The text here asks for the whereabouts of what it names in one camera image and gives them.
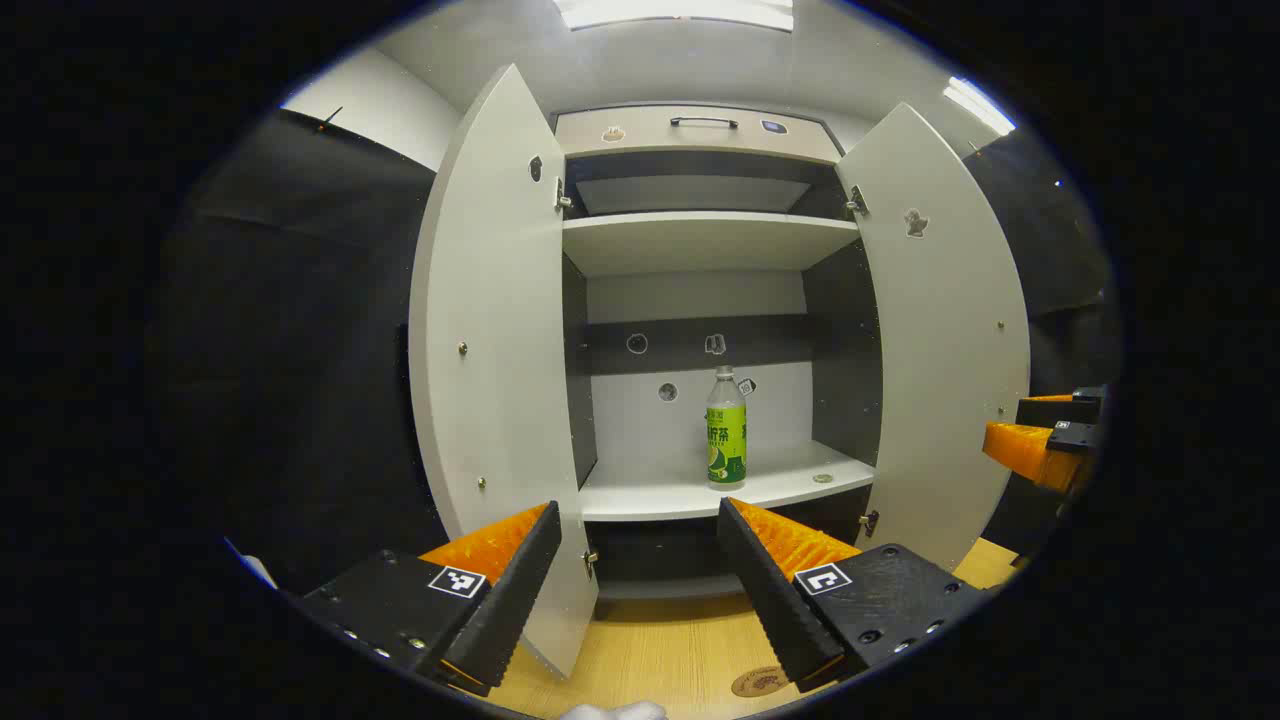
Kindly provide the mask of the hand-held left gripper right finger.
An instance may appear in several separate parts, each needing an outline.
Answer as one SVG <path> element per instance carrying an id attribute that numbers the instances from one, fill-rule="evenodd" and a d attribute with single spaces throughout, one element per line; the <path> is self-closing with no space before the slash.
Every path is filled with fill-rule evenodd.
<path id="1" fill-rule="evenodd" d="M 924 647 L 991 597 L 901 544 L 856 550 L 732 497 L 717 541 L 800 692 Z"/>

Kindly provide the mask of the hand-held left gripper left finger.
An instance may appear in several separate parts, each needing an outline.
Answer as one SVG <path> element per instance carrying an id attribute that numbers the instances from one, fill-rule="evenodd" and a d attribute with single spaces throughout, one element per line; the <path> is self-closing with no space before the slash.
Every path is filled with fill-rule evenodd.
<path id="1" fill-rule="evenodd" d="M 380 550 L 300 607 L 378 662 L 485 697 L 506 678 L 561 538 L 558 503 L 540 503 L 426 553 Z"/>

